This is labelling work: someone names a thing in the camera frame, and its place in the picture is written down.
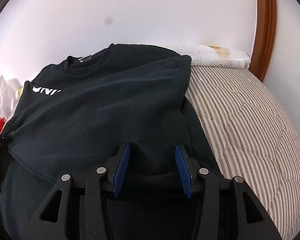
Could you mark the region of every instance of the wall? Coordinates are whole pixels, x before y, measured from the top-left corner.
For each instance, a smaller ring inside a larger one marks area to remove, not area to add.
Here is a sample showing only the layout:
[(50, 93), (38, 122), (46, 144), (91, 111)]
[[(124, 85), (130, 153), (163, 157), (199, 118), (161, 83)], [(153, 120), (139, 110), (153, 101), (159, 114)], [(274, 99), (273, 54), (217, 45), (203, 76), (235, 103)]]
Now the wall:
[(47, 64), (110, 43), (202, 44), (251, 55), (256, 0), (10, 0), (0, 14), (0, 75), (31, 80)]
[(287, 112), (300, 138), (300, 5), (277, 0), (274, 50), (264, 85)]

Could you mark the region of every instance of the striped bedding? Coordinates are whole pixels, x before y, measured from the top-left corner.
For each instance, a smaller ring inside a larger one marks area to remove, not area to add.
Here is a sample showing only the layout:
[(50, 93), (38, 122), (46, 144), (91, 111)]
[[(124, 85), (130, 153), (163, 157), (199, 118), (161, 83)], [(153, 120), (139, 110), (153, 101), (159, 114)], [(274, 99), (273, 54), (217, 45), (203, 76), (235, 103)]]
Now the striped bedding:
[(300, 141), (248, 70), (192, 66), (187, 98), (225, 178), (245, 178), (282, 239), (300, 230)]

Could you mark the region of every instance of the silver screw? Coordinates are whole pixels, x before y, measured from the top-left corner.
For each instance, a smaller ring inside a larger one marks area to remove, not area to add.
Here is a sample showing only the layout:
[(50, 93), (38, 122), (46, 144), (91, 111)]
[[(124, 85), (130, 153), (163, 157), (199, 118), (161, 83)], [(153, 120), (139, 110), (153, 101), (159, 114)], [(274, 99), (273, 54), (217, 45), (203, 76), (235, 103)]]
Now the silver screw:
[(234, 177), (234, 180), (238, 183), (242, 183), (243, 182), (243, 177), (240, 177), (240, 176), (235, 176)]
[(63, 181), (67, 181), (67, 180), (70, 179), (70, 175), (69, 175), (69, 174), (65, 174), (65, 175), (63, 175), (63, 176), (61, 177), (61, 179), (62, 179)]
[(201, 174), (203, 174), (203, 175), (207, 175), (207, 174), (209, 173), (209, 171), (208, 171), (206, 168), (201, 168), (201, 169), (199, 170), (199, 172), (200, 172)]
[(102, 174), (102, 173), (105, 173), (105, 172), (106, 172), (106, 168), (104, 168), (104, 167), (97, 168), (97, 173)]

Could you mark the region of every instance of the striped fabric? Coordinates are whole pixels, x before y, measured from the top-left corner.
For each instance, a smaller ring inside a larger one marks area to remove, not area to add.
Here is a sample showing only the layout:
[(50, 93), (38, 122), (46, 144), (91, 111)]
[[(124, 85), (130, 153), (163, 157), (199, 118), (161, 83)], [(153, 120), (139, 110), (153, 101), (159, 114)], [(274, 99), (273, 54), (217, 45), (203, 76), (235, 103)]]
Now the striped fabric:
[(246, 69), (193, 66), (186, 93), (225, 178), (245, 178), (282, 239), (300, 230), (300, 141)]

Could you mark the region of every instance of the blue gripper pad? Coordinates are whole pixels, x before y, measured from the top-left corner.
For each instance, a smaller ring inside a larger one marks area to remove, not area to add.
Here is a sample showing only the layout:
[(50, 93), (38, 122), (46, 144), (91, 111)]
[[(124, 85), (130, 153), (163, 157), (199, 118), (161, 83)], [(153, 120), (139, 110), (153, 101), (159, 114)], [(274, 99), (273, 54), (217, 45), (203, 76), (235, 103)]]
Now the blue gripper pad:
[(129, 158), (130, 158), (130, 146), (129, 146), (129, 144), (127, 144), (127, 146), (125, 147), (125, 149), (122, 153), (121, 160), (118, 164), (118, 168), (115, 171), (115, 174), (113, 177), (114, 185), (113, 185), (112, 193), (115, 197), (118, 196), (118, 194), (120, 193), (120, 191), (122, 189), (122, 184), (123, 184), (124, 177), (126, 175)]
[(179, 175), (181, 178), (181, 183), (183, 186), (183, 191), (186, 193), (188, 198), (191, 198), (192, 196), (191, 175), (179, 146), (176, 147), (175, 156), (176, 156), (176, 163), (179, 170)]

